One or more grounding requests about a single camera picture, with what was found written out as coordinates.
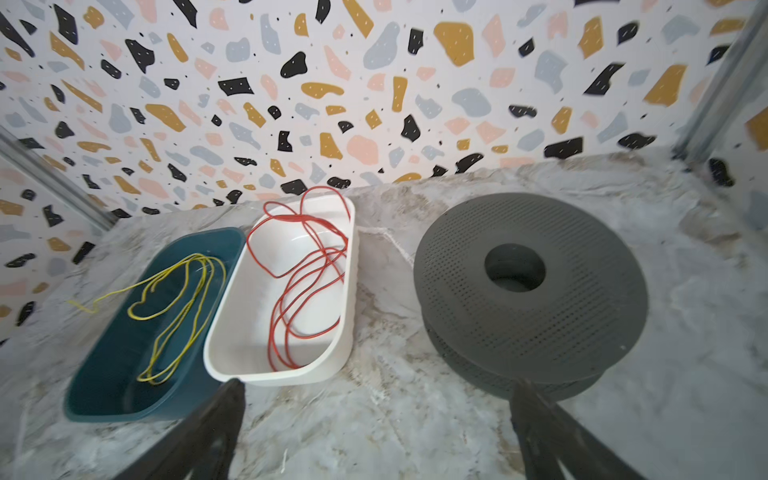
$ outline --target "terrazzo wallpaper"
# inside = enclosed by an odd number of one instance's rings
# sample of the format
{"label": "terrazzo wallpaper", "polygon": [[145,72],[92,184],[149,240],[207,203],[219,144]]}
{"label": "terrazzo wallpaper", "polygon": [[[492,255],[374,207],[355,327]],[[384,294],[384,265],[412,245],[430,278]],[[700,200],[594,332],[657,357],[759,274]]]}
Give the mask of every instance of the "terrazzo wallpaper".
{"label": "terrazzo wallpaper", "polygon": [[706,174],[717,193],[768,240],[768,65],[741,104]]}
{"label": "terrazzo wallpaper", "polygon": [[18,0],[2,122],[119,217],[672,145],[755,0]]}
{"label": "terrazzo wallpaper", "polygon": [[0,157],[0,346],[91,251],[100,231]]}

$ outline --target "red cable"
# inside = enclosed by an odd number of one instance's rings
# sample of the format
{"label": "red cable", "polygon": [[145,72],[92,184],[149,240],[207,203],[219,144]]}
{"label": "red cable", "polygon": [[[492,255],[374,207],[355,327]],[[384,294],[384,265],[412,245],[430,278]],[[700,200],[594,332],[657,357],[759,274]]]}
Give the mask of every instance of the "red cable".
{"label": "red cable", "polygon": [[[317,293],[322,292],[323,290],[325,290],[326,288],[328,288],[329,286],[333,285],[336,282],[339,282],[339,281],[342,283],[344,282],[344,272],[339,270],[339,267],[336,266],[336,261],[342,257],[346,258],[346,252],[349,247],[349,239],[347,238],[346,235],[344,235],[344,233],[341,230],[339,230],[335,225],[330,223],[328,220],[325,220],[319,217],[314,217],[313,215],[305,214],[303,212],[304,199],[306,199],[306,195],[312,190],[317,190],[321,188],[326,190],[331,190],[333,193],[339,196],[339,199],[341,199],[342,203],[344,204],[344,209],[346,210],[346,216],[349,220],[351,220],[352,214],[349,212],[349,207],[344,201],[344,197],[342,197],[337,190],[331,187],[325,187],[325,186],[312,187],[306,192],[304,192],[304,195],[302,195],[301,201],[299,203],[299,213],[297,213],[293,208],[288,207],[287,205],[282,204],[280,202],[276,202],[276,201],[265,202],[263,206],[263,210],[264,210],[264,213],[266,214],[266,218],[264,220],[261,220],[248,233],[248,238],[246,240],[248,251],[250,252],[250,255],[253,257],[253,260],[255,260],[256,263],[265,272],[267,272],[272,278],[279,279],[279,278],[283,278],[289,273],[291,274],[290,278],[288,279],[288,283],[286,284],[286,287],[283,290],[283,293],[280,295],[280,298],[277,299],[277,301],[275,302],[275,305],[272,307],[272,314],[270,316],[270,335],[267,341],[266,357],[270,362],[270,366],[272,367],[272,370],[275,372],[277,372],[278,370],[275,367],[275,363],[273,361],[273,355],[277,357],[280,363],[282,363],[284,366],[288,367],[289,369],[298,369],[303,366],[303,365],[298,365],[291,358],[290,348],[288,346],[288,340],[291,336],[296,337],[297,339],[312,339],[317,336],[321,336],[330,332],[331,330],[336,328],[336,326],[339,325],[339,321],[341,320],[340,318],[336,319],[336,322],[333,325],[317,333],[300,333],[295,331],[291,326],[296,316],[301,311],[301,309],[306,305],[307,302],[309,302],[312,299],[312,297],[314,297]],[[280,207],[284,207],[288,209],[288,211],[290,211],[291,213],[282,214],[282,215],[273,215],[271,212],[267,210],[267,208],[270,205],[278,205]],[[253,249],[250,246],[250,238],[253,235],[253,232],[258,230],[261,226],[263,226],[265,223],[271,220],[277,220],[277,221],[288,222],[288,223],[301,223],[307,235],[310,236],[312,241],[317,246],[316,250],[309,252],[300,262],[298,262],[296,265],[291,267],[286,272],[280,273],[280,274],[275,274],[266,266],[264,266],[256,257],[256,254],[253,252]],[[335,247],[326,247],[325,245],[323,245],[323,241],[320,239],[320,235],[315,231],[314,227],[312,226],[312,223],[317,223],[320,226],[325,227],[330,233],[340,238],[343,242],[343,247],[335,248]],[[320,261],[323,261],[323,264],[321,266],[314,267],[313,270],[303,273],[304,270],[309,269],[310,267],[315,265],[315,263],[318,263]],[[333,267],[333,269],[336,271],[336,277],[333,278],[333,280],[329,281],[328,283],[315,288],[315,285],[320,281],[320,278],[330,267]],[[288,305],[286,306],[285,305],[286,297],[289,295],[289,293],[293,293],[293,291],[296,289],[296,286],[298,286],[304,280],[310,278],[312,275],[316,275],[312,283],[307,288],[299,292],[298,295],[295,295],[293,300],[291,300],[290,303],[288,303]],[[299,299],[301,299],[299,306],[296,308],[293,314],[289,314],[289,310],[293,307],[293,305]],[[276,328],[281,321],[286,327],[285,339],[284,339],[285,358],[283,358],[283,355],[280,354],[280,349],[277,348],[277,343],[275,341]]]}

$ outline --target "yellow wire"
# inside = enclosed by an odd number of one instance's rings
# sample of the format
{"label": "yellow wire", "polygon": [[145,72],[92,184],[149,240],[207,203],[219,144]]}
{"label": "yellow wire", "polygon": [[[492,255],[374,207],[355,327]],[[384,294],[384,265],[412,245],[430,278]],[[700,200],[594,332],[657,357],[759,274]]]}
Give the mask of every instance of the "yellow wire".
{"label": "yellow wire", "polygon": [[[200,313],[203,309],[203,304],[205,303],[205,298],[208,295],[208,289],[210,288],[210,283],[214,279],[214,274],[216,273],[216,266],[213,262],[213,260],[216,260],[219,265],[221,266],[222,271],[222,281],[221,286],[223,288],[224,284],[227,282],[227,268],[224,266],[221,260],[217,259],[216,257],[209,257],[207,255],[203,255],[202,253],[192,253],[191,255],[185,257],[182,259],[182,261],[175,263],[174,265],[169,266],[167,269],[162,270],[158,273],[155,273],[153,276],[150,276],[146,280],[142,280],[139,283],[134,283],[131,286],[126,286],[123,289],[115,290],[114,292],[107,293],[106,295],[98,297],[96,300],[93,301],[93,309],[88,309],[87,307],[81,305],[80,303],[74,301],[74,300],[68,300],[68,303],[76,306],[80,310],[83,310],[84,312],[88,312],[90,314],[94,314],[98,312],[97,304],[101,302],[102,300],[108,298],[112,295],[117,295],[118,293],[127,292],[128,290],[131,290],[133,288],[136,288],[137,286],[147,284],[144,287],[144,290],[141,292],[141,300],[133,303],[130,305],[127,309],[127,314],[130,318],[138,321],[146,321],[153,318],[156,318],[160,315],[163,315],[166,313],[170,308],[176,304],[183,296],[184,293],[187,291],[187,287],[189,286],[190,282],[190,265],[193,262],[198,262],[202,265],[202,274],[200,275],[200,280],[197,282],[197,287],[195,288],[194,295],[190,299],[189,302],[187,302],[184,307],[181,309],[178,315],[176,315],[176,318],[171,321],[168,326],[163,330],[160,335],[157,336],[154,340],[154,344],[152,346],[152,357],[150,358],[149,365],[147,368],[139,374],[138,377],[136,377],[136,380],[138,382],[149,382],[150,385],[161,385],[168,381],[168,379],[176,372],[176,369],[178,368],[179,364],[181,363],[181,359],[184,357],[184,355],[187,353],[190,347],[197,341],[197,337],[200,336],[200,334],[205,330],[205,326],[210,321],[211,316],[214,314],[214,309],[210,309],[210,312],[208,313],[208,317],[205,319],[205,322],[200,326],[200,328],[197,328],[197,323],[200,318]],[[139,316],[136,313],[134,313],[134,308],[138,305],[143,305],[147,301],[147,294],[148,293],[154,293],[155,289],[157,288],[157,285],[160,284],[163,280],[165,280],[171,273],[173,273],[177,268],[184,267],[184,286],[182,286],[181,291],[176,296],[176,298],[169,303],[165,308],[163,308],[161,311],[157,313],[153,313],[149,316]],[[192,307],[194,306],[195,301],[197,300],[198,295],[200,295],[200,292],[202,291],[203,295],[200,298],[200,304],[197,306],[197,313],[194,316],[193,323],[192,323],[192,331],[190,333],[190,338],[187,341],[187,344],[184,346],[184,348],[181,350],[181,353],[163,370],[157,373],[152,373],[152,370],[155,367],[155,364],[160,359],[161,354],[163,353],[163,350],[165,350],[165,346],[168,344],[168,341],[173,336],[174,333],[176,333],[176,330],[181,326],[181,323],[184,321],[185,318],[187,318],[187,314],[192,310]],[[158,378],[165,375],[165,377],[162,380],[157,380]]]}

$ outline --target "gray filament spool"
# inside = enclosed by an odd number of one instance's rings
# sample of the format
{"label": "gray filament spool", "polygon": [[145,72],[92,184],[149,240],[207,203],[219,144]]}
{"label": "gray filament spool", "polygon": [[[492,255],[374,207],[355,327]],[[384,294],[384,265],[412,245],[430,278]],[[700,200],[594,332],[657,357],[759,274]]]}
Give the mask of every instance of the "gray filament spool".
{"label": "gray filament spool", "polygon": [[637,342],[647,290],[621,239],[584,211],[534,194],[445,212],[416,251],[425,321],[459,356],[506,379],[599,376]]}
{"label": "gray filament spool", "polygon": [[[487,370],[481,369],[456,353],[454,349],[443,342],[437,335],[437,332],[435,332],[435,329],[433,329],[427,322],[424,322],[424,328],[426,328],[429,339],[432,341],[432,345],[435,346],[437,353],[439,353],[445,360],[445,363],[448,363],[448,366],[450,366],[453,371],[458,373],[464,380],[481,390],[485,390],[491,395],[505,400],[512,398],[512,393],[515,391],[515,380],[498,376]],[[547,398],[553,402],[559,402],[582,393],[584,390],[593,386],[600,377],[601,375],[596,375],[589,379],[578,380],[577,382],[537,383],[535,385],[541,393],[547,396]]]}

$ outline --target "marble surface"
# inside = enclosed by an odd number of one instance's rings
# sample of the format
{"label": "marble surface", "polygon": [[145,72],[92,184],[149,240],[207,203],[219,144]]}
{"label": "marble surface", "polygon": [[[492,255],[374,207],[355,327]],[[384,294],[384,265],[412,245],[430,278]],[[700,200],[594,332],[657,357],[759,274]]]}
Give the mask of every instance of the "marble surface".
{"label": "marble surface", "polygon": [[[455,375],[422,327],[412,281],[421,236],[478,195],[528,191],[614,229],[650,294],[638,344],[562,405],[648,478],[762,478],[768,432],[768,265],[665,152],[347,190],[360,233],[355,346],[325,382],[247,388],[231,478],[524,478],[506,402]],[[77,424],[61,403],[130,284],[173,239],[243,229],[259,203],[120,220],[0,349],[0,477],[110,478],[172,422]]]}

